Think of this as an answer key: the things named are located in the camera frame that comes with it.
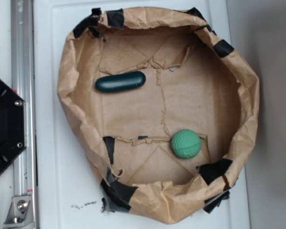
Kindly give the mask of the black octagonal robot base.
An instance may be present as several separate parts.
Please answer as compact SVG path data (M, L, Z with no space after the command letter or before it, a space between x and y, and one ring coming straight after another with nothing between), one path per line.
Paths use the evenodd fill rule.
M26 148L25 101L0 79L0 176Z

